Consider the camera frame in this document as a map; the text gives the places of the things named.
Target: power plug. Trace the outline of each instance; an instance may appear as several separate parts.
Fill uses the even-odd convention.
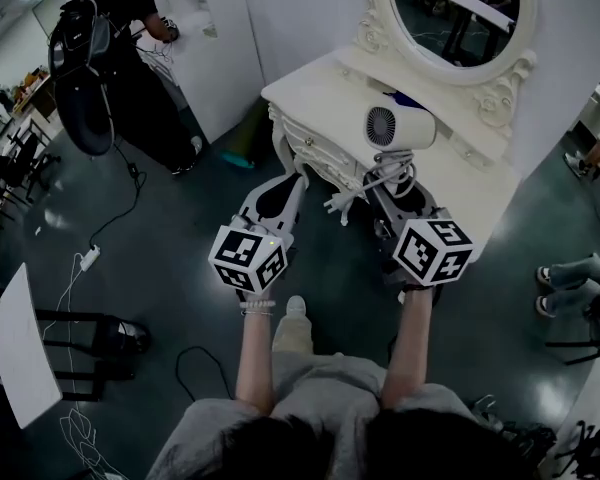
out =
[[[91,268],[91,265],[100,257],[100,247],[94,245],[93,248],[89,249],[89,252],[85,254],[80,260],[80,268],[83,272],[86,272]]]

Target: black and white cube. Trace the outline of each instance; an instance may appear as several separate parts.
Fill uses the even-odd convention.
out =
[[[422,285],[433,286],[458,279],[473,249],[473,242],[453,220],[412,219],[393,257]]]
[[[281,238],[228,226],[218,231],[209,263],[224,284],[257,295],[288,265]]]

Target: dark hair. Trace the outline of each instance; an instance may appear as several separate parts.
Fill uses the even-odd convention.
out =
[[[332,450],[331,434],[295,416],[257,418],[228,431],[218,462],[189,480],[323,480]]]
[[[458,414],[381,411],[367,426],[365,478],[531,479],[516,450]]]

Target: mirror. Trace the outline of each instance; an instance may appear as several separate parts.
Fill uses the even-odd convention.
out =
[[[507,46],[520,0],[394,0],[403,29],[421,48],[458,67],[486,64]]]

